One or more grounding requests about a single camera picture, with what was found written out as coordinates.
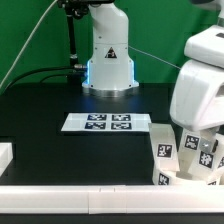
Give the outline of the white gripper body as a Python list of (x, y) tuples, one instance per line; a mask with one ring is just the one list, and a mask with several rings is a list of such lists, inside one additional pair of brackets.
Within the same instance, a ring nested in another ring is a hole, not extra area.
[(186, 62), (175, 84), (170, 116), (191, 131), (224, 125), (224, 69), (195, 60)]

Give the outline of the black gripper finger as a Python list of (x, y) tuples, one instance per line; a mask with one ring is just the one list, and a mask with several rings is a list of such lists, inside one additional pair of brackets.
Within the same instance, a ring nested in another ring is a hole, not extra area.
[(200, 150), (205, 153), (214, 153), (216, 148), (216, 132), (206, 129), (200, 132)]

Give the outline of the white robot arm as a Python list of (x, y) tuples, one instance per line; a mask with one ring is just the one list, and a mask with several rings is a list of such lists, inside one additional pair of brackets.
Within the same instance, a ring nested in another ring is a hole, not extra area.
[[(193, 5), (219, 12), (218, 23), (190, 37), (174, 87), (170, 116), (174, 123), (200, 133), (199, 147), (211, 153), (216, 133), (224, 124), (224, 0), (190, 0)], [(83, 88), (100, 96), (119, 96), (139, 86), (128, 54), (127, 15), (114, 0), (87, 4), (93, 19), (93, 55)]]

